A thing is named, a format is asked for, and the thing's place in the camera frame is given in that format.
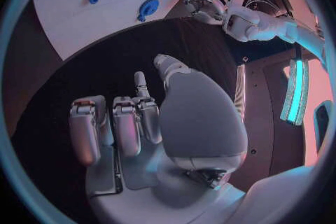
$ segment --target robotic hand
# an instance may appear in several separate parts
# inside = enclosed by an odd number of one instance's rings
[[[325,66],[324,41],[317,34],[298,25],[293,18],[272,17],[246,8],[243,1],[227,0],[226,6],[220,0],[184,0],[184,4],[196,20],[222,25],[224,32],[238,41],[265,41],[278,36],[286,42],[299,43]]]

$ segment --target glowing blue light strip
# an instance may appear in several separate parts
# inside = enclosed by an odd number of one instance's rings
[[[295,90],[291,105],[291,110],[288,115],[288,120],[295,122],[298,109],[300,107],[301,100],[301,91],[302,91],[302,78],[304,75],[304,66],[301,60],[296,61],[296,81],[295,81]]]

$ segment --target white robotic arm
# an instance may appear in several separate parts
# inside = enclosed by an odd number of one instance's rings
[[[184,0],[192,16],[207,24],[222,25],[224,32],[238,41],[270,40],[278,36],[295,43],[316,55],[325,66],[324,41],[308,28],[290,17],[272,17],[264,12],[242,6],[243,0]]]

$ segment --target robotic arm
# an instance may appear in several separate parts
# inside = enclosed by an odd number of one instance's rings
[[[184,0],[191,15],[198,21],[222,25],[224,32],[238,41],[270,40],[278,36],[312,52],[325,66],[324,41],[313,31],[290,17],[272,17],[264,12],[242,6],[243,0]]]

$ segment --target blue light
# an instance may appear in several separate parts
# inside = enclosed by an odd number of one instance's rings
[[[298,109],[300,107],[303,74],[304,74],[303,62],[301,60],[298,60],[296,61],[296,82],[295,82],[294,96],[291,105],[291,110],[288,115],[288,120],[291,122],[295,122]]]

